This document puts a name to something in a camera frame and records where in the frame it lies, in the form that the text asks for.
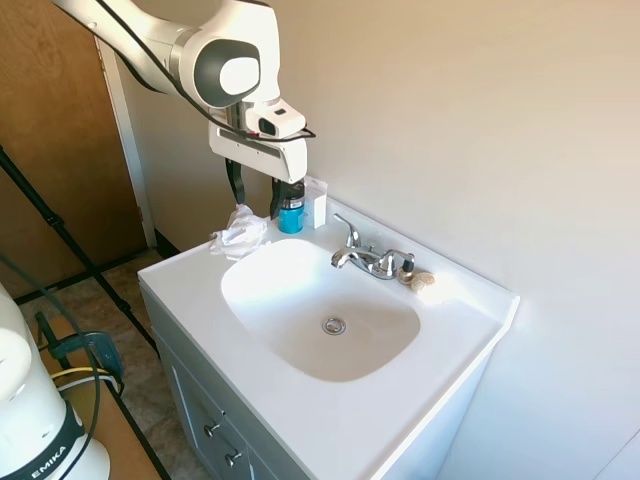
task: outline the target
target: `blue bottle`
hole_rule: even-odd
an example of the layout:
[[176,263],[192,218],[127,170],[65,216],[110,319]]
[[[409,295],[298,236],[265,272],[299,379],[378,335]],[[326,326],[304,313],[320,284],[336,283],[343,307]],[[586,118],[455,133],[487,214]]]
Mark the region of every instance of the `blue bottle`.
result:
[[278,228],[284,233],[298,233],[304,224],[304,180],[290,185],[278,215]]

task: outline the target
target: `white tissue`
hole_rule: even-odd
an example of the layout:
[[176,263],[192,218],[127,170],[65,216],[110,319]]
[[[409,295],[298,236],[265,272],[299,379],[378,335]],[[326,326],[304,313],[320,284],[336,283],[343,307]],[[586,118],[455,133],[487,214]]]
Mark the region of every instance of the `white tissue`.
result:
[[214,255],[224,253],[229,260],[237,262],[260,248],[268,223],[267,218],[255,216],[246,205],[236,205],[227,229],[211,234],[209,250]]

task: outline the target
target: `sink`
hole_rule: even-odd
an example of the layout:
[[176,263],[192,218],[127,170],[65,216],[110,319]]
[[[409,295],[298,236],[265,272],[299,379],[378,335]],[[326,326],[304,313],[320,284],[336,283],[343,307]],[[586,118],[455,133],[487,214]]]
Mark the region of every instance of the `sink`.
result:
[[238,320],[298,370],[347,382],[383,367],[420,331],[420,319],[383,280],[300,239],[267,245],[224,274],[221,289]]

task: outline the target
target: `yellow cable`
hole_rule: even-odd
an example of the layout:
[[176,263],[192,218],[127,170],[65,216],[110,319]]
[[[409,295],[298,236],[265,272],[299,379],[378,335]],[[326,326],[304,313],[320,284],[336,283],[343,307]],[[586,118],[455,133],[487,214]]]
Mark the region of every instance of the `yellow cable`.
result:
[[[111,375],[111,373],[107,372],[104,368],[98,368],[98,373],[104,373],[106,375]],[[91,367],[76,367],[69,368],[67,370],[62,370],[61,372],[56,372],[51,374],[51,380],[55,380],[56,378],[64,377],[65,375],[69,375],[70,373],[76,372],[91,372],[93,373],[93,368]]]

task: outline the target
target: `tripod leg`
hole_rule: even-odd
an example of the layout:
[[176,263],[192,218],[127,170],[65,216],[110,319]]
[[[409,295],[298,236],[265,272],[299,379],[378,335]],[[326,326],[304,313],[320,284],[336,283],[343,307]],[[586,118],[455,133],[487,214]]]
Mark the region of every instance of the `tripod leg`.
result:
[[62,238],[62,240],[67,244],[67,246],[71,249],[71,251],[78,257],[78,260],[82,262],[87,271],[96,279],[98,284],[102,287],[102,289],[109,295],[109,298],[113,301],[113,303],[118,307],[118,309],[129,319],[129,321],[133,324],[133,326],[142,334],[145,340],[151,345],[151,347],[158,352],[158,348],[156,347],[156,342],[149,335],[149,332],[142,326],[142,324],[138,321],[138,319],[131,312],[131,306],[124,301],[120,295],[113,289],[111,284],[107,282],[107,279],[104,278],[102,273],[97,269],[95,264],[91,261],[91,259],[87,256],[87,254],[82,250],[80,245],[74,240],[71,234],[67,231],[64,226],[64,222],[62,218],[60,218],[42,199],[40,194],[36,191],[35,188],[29,183],[29,181],[22,175],[22,172],[16,167],[16,165],[11,161],[9,156],[4,152],[2,146],[0,146],[0,166],[7,172],[7,175],[13,180],[16,186],[24,193],[27,199],[31,202],[31,204],[40,212],[42,218],[56,231],[56,233]]

